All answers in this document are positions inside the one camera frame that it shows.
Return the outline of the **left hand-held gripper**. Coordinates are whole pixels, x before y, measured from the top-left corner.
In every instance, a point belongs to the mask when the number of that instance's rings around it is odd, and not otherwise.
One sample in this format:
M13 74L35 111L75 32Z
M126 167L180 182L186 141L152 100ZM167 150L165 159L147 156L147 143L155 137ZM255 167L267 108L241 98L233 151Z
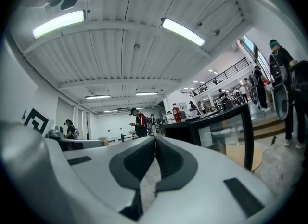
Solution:
M46 136L53 125L53 119L34 107L26 110L23 125Z

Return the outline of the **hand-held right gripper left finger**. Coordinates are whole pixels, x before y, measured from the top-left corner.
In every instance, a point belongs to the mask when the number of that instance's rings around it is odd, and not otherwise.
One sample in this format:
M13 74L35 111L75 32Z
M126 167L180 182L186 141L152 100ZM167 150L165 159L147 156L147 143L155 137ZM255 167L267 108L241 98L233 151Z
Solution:
M138 222L143 216L140 182L155 151L155 139L63 152L45 140L57 183L75 222Z

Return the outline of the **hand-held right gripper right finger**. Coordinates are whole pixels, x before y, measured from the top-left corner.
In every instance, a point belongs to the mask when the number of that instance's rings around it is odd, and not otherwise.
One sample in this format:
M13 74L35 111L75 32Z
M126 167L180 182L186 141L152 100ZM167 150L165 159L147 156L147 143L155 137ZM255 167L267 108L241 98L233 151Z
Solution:
M172 138L161 140L195 158L181 189L157 194L144 214L146 224L263 224L271 218L275 197L254 174L226 155Z

